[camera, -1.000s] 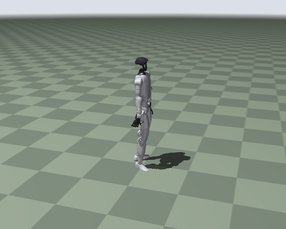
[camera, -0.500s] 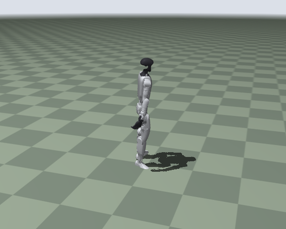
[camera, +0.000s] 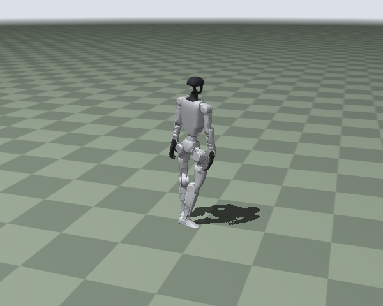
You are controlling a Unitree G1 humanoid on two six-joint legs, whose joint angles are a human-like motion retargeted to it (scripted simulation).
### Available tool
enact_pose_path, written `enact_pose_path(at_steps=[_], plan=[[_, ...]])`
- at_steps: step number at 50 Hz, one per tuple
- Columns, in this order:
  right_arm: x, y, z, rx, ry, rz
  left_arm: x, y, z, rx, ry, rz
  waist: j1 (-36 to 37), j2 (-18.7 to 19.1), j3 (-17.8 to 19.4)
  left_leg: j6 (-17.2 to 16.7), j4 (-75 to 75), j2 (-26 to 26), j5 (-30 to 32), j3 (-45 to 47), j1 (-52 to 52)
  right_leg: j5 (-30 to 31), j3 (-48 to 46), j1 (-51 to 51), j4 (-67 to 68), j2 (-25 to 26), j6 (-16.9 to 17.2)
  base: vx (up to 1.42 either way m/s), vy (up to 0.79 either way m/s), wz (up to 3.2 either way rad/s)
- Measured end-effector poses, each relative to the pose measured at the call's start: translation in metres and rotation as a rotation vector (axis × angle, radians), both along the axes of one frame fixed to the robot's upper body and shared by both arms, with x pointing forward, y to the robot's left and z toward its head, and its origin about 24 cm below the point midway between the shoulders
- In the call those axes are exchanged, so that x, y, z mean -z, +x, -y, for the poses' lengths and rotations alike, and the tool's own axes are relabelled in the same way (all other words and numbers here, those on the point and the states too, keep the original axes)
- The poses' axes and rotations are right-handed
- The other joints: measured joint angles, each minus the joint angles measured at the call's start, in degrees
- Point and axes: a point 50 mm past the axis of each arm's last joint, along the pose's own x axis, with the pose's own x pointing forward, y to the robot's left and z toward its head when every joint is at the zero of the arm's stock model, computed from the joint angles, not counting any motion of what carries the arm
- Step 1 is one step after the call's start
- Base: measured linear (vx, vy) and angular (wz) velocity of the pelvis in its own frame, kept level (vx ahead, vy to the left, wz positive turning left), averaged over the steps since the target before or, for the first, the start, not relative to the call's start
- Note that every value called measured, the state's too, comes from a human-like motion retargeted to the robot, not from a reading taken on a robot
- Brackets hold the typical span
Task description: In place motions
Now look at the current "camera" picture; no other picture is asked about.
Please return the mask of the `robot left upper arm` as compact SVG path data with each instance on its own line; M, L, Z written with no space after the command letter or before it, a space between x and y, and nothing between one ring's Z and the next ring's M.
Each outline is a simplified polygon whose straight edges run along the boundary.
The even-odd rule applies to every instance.
M176 100L177 108L176 108L176 124L182 124L181 122L181 102L185 96L178 97Z

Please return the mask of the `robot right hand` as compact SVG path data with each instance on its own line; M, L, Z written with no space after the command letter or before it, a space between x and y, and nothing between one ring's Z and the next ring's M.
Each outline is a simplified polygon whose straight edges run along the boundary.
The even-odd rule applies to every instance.
M209 153L209 157L210 157L210 159L209 159L209 162L208 162L208 166L207 166L206 169L203 169L204 171L208 170L210 168L210 166L212 165L212 163L213 163L213 159L215 158L213 151L211 151Z

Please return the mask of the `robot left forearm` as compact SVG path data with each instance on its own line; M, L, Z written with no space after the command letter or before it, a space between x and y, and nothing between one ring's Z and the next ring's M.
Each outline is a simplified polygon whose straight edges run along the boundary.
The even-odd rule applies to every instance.
M172 134L172 139L176 139L176 143L179 141L180 130L181 130L181 125L180 124L176 124L176 120L175 120L175 122L174 122L174 130L173 130L173 134ZM171 141L172 141L172 139L171 139Z

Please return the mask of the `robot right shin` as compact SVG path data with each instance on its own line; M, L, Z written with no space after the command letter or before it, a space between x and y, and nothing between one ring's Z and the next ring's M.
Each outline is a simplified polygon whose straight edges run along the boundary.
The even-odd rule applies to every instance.
M199 190L195 192L195 186L193 184L190 184L187 186L187 191L185 195L185 211L184 211L184 220L188 220L190 218L191 212L195 206L197 197L199 195Z

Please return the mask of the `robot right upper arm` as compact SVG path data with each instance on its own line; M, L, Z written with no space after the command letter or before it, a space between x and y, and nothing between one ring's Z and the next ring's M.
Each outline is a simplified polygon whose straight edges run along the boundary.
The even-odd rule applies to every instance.
M209 135L209 129L213 128L211 127L211 123L212 123L211 114L213 111L212 106L207 103L201 103L200 111L202 112L203 118L204 118L204 132L205 134Z

